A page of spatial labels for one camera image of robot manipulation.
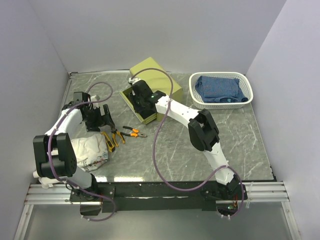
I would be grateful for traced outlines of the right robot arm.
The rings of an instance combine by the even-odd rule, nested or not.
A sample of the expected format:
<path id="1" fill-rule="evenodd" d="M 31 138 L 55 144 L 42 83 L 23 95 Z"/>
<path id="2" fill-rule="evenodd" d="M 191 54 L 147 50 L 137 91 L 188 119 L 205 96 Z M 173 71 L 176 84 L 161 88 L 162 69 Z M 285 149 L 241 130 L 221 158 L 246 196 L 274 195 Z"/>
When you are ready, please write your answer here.
<path id="1" fill-rule="evenodd" d="M 219 195 L 228 200 L 235 199 L 236 195 L 245 198 L 245 187 L 240 176 L 229 166 L 222 151 L 218 127 L 207 109 L 196 110 L 172 99 L 172 92 L 167 95 L 162 91 L 153 92 L 149 85 L 142 79 L 130 78 L 134 109 L 151 110 L 164 117 L 160 122 L 163 125 L 167 117 L 181 123 L 188 129 L 192 146 L 204 154 L 213 172 L 200 185 L 193 188 L 178 188 L 171 185 L 161 175 L 160 178 L 170 188 L 181 191 L 195 191 L 204 186 L 211 177 L 215 177 L 219 185 Z"/>

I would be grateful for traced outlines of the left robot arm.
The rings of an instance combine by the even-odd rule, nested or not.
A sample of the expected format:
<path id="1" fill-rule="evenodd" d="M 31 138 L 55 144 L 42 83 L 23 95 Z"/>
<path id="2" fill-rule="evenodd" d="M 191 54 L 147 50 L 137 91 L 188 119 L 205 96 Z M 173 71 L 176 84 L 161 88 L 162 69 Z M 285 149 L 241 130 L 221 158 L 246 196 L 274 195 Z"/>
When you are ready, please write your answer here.
<path id="1" fill-rule="evenodd" d="M 34 137 L 36 170 L 33 176 L 43 188 L 64 183 L 88 201 L 100 196 L 91 171 L 108 158 L 106 135 L 102 134 L 101 127 L 112 123 L 108 105 L 99 107 L 101 102 L 98 95 L 75 92 L 53 127 Z"/>

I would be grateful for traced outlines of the green metal drawer cabinet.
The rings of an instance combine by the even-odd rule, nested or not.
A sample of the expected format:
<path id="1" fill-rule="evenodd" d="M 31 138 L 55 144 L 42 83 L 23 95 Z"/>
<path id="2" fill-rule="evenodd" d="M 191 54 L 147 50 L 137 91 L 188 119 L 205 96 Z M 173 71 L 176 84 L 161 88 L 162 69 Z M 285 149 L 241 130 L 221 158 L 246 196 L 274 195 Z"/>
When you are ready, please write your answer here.
<path id="1" fill-rule="evenodd" d="M 136 64 L 135 66 L 129 69 L 131 75 L 135 75 L 137 72 L 147 68 L 156 68 L 163 70 L 164 69 L 152 58 L 148 57 L 147 59 L 143 60 L 142 62 Z M 136 78 L 140 78 L 144 80 L 148 86 L 151 88 L 153 92 L 161 91 L 167 95 L 170 94 L 171 90 L 171 82 L 169 78 L 164 74 L 157 70 L 146 70 L 142 73 L 139 73 Z M 173 79 L 173 92 L 172 92 L 172 99 L 182 103 L 183 102 L 183 89 L 182 87 Z M 132 92 L 131 87 L 120 92 L 121 97 L 124 101 L 128 104 L 140 122 L 144 125 L 149 124 L 150 122 L 157 120 L 161 121 L 163 118 L 163 114 L 154 113 L 152 111 L 143 111 L 142 113 L 136 112 L 134 110 L 134 104 L 132 101 L 132 96 L 134 95 Z"/>

